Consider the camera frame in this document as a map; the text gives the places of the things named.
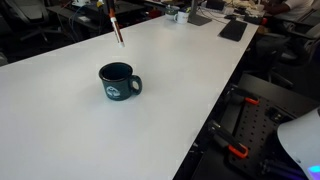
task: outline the office chair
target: office chair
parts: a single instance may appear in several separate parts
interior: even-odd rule
[[[8,60],[4,54],[4,49],[3,49],[5,45],[3,45],[1,37],[11,33],[12,31],[10,26],[7,24],[6,20],[3,18],[2,14],[0,13],[0,66],[4,66],[8,64]]]
[[[259,40],[256,46],[260,51],[273,47],[275,42],[283,43],[284,47],[281,55],[271,60],[274,63],[270,64],[271,66],[266,66],[269,67],[267,72],[269,82],[272,82],[272,78],[275,78],[284,83],[286,87],[292,88],[294,84],[276,72],[276,64],[289,68],[303,68],[307,66],[312,60],[315,49],[319,44],[319,39],[320,23],[311,27],[306,32],[288,31],[286,36],[271,34],[271,36],[267,35],[262,40]]]
[[[49,22],[49,16],[45,6],[39,0],[3,0],[2,5],[9,17],[20,19],[28,26],[37,27],[37,30],[21,37],[21,41],[41,34],[43,39],[48,42],[45,33],[61,33],[60,28],[52,30],[51,28],[41,27],[41,25]]]
[[[272,36],[255,37],[250,45],[251,53],[245,60],[245,70],[243,73],[255,74],[269,82],[272,81],[273,71],[276,62],[285,51],[285,44],[289,37],[276,38]]]

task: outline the white table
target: white table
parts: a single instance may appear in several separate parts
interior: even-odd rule
[[[172,179],[257,29],[234,42],[224,26],[160,17],[123,29],[123,49],[109,33],[1,67],[0,179]],[[107,99],[98,71],[115,61],[139,96]]]

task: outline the mug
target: mug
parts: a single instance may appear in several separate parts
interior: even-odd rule
[[[174,21],[179,24],[185,24],[188,22],[189,13],[179,11],[178,14],[174,15]]]
[[[165,11],[166,18],[169,20],[173,20],[174,15],[178,13],[179,9],[180,8],[178,6],[167,6]]]
[[[132,67],[128,64],[115,62],[103,66],[99,76],[106,95],[114,101],[128,99],[132,94],[138,95],[142,91],[142,81],[139,76],[132,75]]]

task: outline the white robot part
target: white robot part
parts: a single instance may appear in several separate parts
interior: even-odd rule
[[[320,107],[281,124],[278,138],[308,179],[320,180]]]

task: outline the computer keyboard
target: computer keyboard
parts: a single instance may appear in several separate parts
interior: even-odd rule
[[[244,31],[246,30],[247,23],[231,20],[220,32],[220,36],[231,39],[234,41],[240,41]]]

